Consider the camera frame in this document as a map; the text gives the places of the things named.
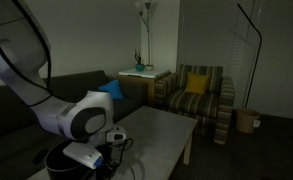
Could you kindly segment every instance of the potted plant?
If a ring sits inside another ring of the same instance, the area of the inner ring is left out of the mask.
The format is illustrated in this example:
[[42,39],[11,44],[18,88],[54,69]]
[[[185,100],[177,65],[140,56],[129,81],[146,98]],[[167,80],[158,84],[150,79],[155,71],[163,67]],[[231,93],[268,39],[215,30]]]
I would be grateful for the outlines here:
[[140,51],[135,49],[135,60],[137,64],[135,65],[136,71],[144,71],[145,65],[142,64],[142,57],[140,56]]

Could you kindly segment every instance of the coffee table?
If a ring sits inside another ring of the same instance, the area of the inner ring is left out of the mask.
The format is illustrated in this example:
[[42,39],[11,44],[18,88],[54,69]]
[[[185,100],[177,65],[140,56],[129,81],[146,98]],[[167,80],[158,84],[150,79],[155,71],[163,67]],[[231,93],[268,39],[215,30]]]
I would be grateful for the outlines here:
[[[184,151],[184,164],[189,163],[192,133],[197,120],[143,106],[118,124],[126,129],[133,146],[124,152],[123,163],[112,180],[168,179]],[[44,169],[29,180],[48,179]]]

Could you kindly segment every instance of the armchair armrest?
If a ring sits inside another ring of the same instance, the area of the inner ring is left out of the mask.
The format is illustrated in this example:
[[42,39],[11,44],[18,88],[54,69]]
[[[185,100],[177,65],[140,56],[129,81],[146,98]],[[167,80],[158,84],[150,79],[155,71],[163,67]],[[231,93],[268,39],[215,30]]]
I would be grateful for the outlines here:
[[147,103],[148,85],[144,82],[132,82],[119,79],[119,86],[125,98],[138,100],[145,105]]
[[163,107],[164,100],[175,88],[177,84],[177,73],[172,73],[155,83],[155,107]]
[[233,80],[229,76],[223,77],[217,110],[217,122],[214,135],[215,143],[225,144],[226,142],[234,100],[235,89]]

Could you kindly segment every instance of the yellow pillow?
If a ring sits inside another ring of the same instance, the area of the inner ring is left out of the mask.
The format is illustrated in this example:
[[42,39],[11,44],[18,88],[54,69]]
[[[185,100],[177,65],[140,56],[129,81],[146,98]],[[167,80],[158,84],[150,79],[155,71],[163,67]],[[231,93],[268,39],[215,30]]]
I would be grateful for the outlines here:
[[185,92],[204,95],[208,86],[209,75],[187,73],[188,81]]

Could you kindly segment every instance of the table leg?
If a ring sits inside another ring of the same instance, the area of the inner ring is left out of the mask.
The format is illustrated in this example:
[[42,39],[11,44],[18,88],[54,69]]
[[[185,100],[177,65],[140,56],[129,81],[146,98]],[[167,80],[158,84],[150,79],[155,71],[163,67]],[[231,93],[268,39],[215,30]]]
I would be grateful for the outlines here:
[[192,139],[193,139],[193,134],[189,136],[189,139],[187,140],[187,143],[184,149],[184,164],[186,165],[189,164],[190,151],[192,149]]

